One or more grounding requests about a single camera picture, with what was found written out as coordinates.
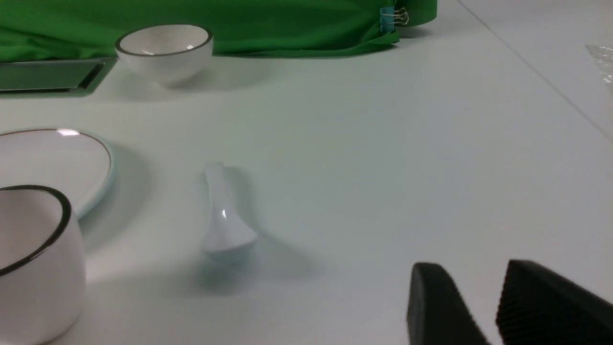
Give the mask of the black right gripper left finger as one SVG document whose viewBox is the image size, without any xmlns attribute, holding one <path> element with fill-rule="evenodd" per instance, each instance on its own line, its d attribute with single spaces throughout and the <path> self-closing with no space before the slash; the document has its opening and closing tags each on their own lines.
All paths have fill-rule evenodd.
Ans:
<svg viewBox="0 0 613 345">
<path fill-rule="evenodd" d="M 488 345 L 453 278 L 442 265 L 412 265 L 407 309 L 411 345 Z"/>
</svg>

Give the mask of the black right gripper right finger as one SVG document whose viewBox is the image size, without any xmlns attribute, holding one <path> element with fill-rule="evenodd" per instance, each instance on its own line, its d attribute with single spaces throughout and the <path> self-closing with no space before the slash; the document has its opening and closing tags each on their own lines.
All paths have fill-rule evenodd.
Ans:
<svg viewBox="0 0 613 345">
<path fill-rule="evenodd" d="M 506 345 L 610 345 L 610 302 L 530 260 L 510 260 L 496 324 Z"/>
</svg>

